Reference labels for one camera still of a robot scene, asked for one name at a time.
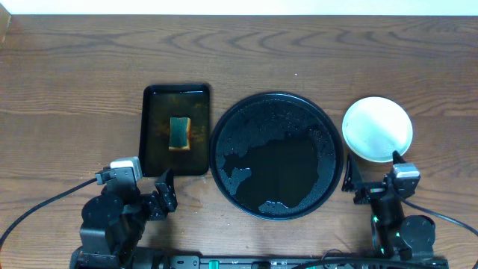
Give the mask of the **light green front plate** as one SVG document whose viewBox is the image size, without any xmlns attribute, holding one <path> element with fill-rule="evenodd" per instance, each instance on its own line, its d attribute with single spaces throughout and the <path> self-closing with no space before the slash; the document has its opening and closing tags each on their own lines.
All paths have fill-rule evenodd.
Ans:
<svg viewBox="0 0 478 269">
<path fill-rule="evenodd" d="M 413 139 L 410 116 L 396 102 L 370 96 L 353 103 L 342 120 L 345 143 L 357 156 L 376 163 L 404 155 Z"/>
</svg>

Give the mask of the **orange green sponge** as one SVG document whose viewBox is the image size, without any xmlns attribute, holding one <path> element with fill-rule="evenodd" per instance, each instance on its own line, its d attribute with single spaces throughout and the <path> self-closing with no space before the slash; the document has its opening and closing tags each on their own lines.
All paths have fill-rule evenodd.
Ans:
<svg viewBox="0 0 478 269">
<path fill-rule="evenodd" d="M 190 126 L 191 120 L 189 117 L 170 118 L 169 151 L 190 150 Z"/>
</svg>

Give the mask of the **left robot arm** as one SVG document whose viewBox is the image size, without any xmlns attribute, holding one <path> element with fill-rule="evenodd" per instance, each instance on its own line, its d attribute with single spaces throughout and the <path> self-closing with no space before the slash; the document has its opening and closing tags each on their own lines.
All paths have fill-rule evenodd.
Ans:
<svg viewBox="0 0 478 269">
<path fill-rule="evenodd" d="M 169 268 L 161 250 L 140 247 L 146 223 L 165 220 L 177 208 L 173 171 L 155 180 L 155 190 L 142 194 L 132 167 L 106 167 L 96 174 L 102 192 L 85 204 L 81 216 L 81 246 L 70 259 L 79 268 Z"/>
</svg>

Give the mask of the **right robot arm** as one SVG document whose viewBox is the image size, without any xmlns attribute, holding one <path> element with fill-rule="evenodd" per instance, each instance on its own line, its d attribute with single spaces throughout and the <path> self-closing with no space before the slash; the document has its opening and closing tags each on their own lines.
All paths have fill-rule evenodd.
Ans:
<svg viewBox="0 0 478 269">
<path fill-rule="evenodd" d="M 353 192 L 356 205 L 371 207 L 373 244 L 385 258 L 411 262 L 434 256 L 434 221 L 424 215 L 406 216 L 403 210 L 403 200 L 415 194 L 419 181 L 418 168 L 398 152 L 393 153 L 391 171 L 381 182 L 363 181 L 353 154 L 347 156 L 341 190 Z"/>
</svg>

